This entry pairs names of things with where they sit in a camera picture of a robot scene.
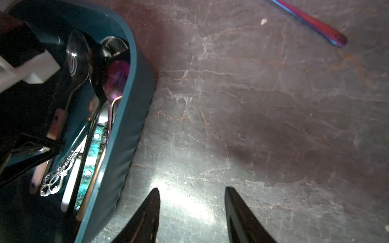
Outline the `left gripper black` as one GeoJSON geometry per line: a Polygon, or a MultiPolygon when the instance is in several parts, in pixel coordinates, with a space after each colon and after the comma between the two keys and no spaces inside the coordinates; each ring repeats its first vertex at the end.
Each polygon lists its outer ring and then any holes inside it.
{"type": "Polygon", "coordinates": [[[1,187],[63,150],[47,131],[61,104],[64,60],[61,37],[1,13],[1,187]]]}

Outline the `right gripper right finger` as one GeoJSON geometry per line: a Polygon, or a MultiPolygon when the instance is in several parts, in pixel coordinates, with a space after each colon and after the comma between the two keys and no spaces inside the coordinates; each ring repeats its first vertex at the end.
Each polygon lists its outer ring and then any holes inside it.
{"type": "Polygon", "coordinates": [[[231,243],[276,243],[233,187],[225,188],[224,202],[231,243]]]}

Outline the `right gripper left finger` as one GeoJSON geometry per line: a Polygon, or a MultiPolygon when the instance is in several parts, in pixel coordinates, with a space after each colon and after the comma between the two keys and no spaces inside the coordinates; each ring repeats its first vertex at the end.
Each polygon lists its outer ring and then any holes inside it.
{"type": "Polygon", "coordinates": [[[113,243],[155,243],[160,218],[160,192],[153,188],[113,243]]]}

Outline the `rose gold spoon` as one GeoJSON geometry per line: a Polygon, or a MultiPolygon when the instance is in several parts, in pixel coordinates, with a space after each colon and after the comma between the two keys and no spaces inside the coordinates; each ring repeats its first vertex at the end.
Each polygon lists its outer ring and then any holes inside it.
{"type": "Polygon", "coordinates": [[[112,103],[106,101],[100,109],[97,118],[97,125],[90,137],[91,145],[87,152],[86,162],[83,167],[83,176],[81,178],[79,192],[76,200],[75,208],[77,209],[76,220],[81,222],[89,200],[91,198],[93,188],[95,187],[98,173],[105,157],[108,134],[110,133],[114,113],[120,104],[121,96],[115,98],[112,103]]]}

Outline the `ornate silver spoon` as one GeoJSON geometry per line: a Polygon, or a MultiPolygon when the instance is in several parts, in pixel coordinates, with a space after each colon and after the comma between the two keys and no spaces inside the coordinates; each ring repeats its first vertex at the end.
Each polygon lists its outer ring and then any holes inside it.
{"type": "Polygon", "coordinates": [[[66,143],[63,152],[58,156],[56,166],[44,178],[40,187],[40,196],[47,197],[56,194],[63,186],[64,180],[72,169],[75,158],[79,154],[77,148],[86,138],[91,122],[84,120],[76,132],[66,143]]]}

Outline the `teal plastic storage box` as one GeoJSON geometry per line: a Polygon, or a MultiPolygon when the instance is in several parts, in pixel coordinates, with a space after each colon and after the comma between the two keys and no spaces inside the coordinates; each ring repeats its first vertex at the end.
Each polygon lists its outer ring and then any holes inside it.
{"type": "Polygon", "coordinates": [[[130,26],[111,9],[85,1],[17,1],[8,12],[27,22],[40,38],[65,39],[79,29],[97,42],[117,36],[129,43],[131,68],[124,96],[78,233],[65,221],[61,196],[28,192],[31,172],[1,189],[1,242],[90,243],[115,212],[155,90],[154,71],[130,26]]]}

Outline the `rainbow iridescent spoon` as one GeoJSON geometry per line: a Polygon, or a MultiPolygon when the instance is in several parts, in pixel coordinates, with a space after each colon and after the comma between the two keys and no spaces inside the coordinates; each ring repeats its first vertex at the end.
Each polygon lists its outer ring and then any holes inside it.
{"type": "Polygon", "coordinates": [[[312,30],[314,30],[316,33],[321,35],[324,39],[326,39],[329,43],[332,45],[342,48],[348,44],[347,37],[338,31],[337,29],[333,28],[332,26],[312,17],[311,15],[307,14],[306,12],[296,8],[295,6],[282,1],[282,0],[272,0],[274,4],[279,6],[280,8],[284,9],[288,13],[295,16],[297,19],[302,21],[304,24],[309,26],[312,30]]]}

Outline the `white handled spoon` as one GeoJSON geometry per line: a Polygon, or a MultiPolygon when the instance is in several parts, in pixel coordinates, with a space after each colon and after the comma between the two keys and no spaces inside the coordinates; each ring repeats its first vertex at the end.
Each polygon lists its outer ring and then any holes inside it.
{"type": "Polygon", "coordinates": [[[78,152],[79,154],[77,154],[75,157],[73,167],[70,170],[70,173],[68,175],[68,181],[65,185],[66,187],[64,190],[64,194],[63,194],[62,202],[61,202],[61,207],[60,207],[61,211],[64,213],[68,209],[68,206],[69,206],[69,203],[70,203],[70,200],[72,197],[72,193],[73,193],[73,190],[75,187],[77,174],[78,174],[78,171],[80,168],[81,159],[78,159],[78,155],[82,156],[82,152],[84,151],[84,146],[85,146],[85,143],[82,142],[82,144],[76,150],[76,152],[78,152]]]}

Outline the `purple iridescent spoon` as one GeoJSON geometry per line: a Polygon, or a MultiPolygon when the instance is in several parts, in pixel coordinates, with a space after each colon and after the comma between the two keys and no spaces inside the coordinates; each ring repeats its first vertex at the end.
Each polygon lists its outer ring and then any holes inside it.
{"type": "Polygon", "coordinates": [[[124,60],[109,62],[103,71],[103,91],[108,101],[108,133],[111,133],[113,124],[114,103],[123,96],[127,82],[130,64],[124,60]]]}

